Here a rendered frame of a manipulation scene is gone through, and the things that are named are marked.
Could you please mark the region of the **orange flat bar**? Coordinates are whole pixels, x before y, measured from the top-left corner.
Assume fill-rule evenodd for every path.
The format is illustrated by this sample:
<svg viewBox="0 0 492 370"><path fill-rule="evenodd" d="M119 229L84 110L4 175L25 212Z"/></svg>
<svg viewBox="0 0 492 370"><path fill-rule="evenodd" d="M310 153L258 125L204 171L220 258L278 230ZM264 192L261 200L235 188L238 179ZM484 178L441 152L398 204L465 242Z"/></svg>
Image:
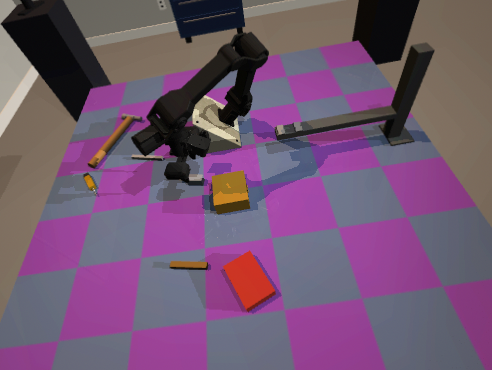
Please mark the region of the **orange flat bar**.
<svg viewBox="0 0 492 370"><path fill-rule="evenodd" d="M171 261L171 269L208 270L207 262Z"/></svg>

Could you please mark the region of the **orange-handled screwdriver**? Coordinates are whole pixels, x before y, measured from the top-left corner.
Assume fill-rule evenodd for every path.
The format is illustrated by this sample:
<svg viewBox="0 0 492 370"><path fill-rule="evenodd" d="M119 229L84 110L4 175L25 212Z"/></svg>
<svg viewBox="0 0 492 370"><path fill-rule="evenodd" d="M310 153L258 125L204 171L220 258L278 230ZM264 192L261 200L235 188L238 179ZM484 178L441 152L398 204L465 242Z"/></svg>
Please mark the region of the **orange-handled screwdriver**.
<svg viewBox="0 0 492 370"><path fill-rule="evenodd" d="M86 180L86 182L87 182L88 187L89 187L92 191L94 190L94 192L95 192L95 189L96 189L97 187L96 187L96 185L95 185L95 183L94 183L94 181L93 181L93 179L92 179L91 175L87 172L87 173L86 173L86 174L84 174L83 176L84 176L84 178L85 178L85 180ZM96 194L96 192L95 192L95 194ZM96 194L96 196L97 196L97 194Z"/></svg>

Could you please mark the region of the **red rectangular block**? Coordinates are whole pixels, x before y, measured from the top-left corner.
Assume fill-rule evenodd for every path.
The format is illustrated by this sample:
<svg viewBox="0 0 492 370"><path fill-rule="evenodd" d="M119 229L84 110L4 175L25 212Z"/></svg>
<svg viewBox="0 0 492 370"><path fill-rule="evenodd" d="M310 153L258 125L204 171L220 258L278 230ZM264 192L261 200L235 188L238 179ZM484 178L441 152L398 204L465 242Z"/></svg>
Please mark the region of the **red rectangular block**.
<svg viewBox="0 0 492 370"><path fill-rule="evenodd" d="M223 266L247 313L276 292L251 251Z"/></svg>

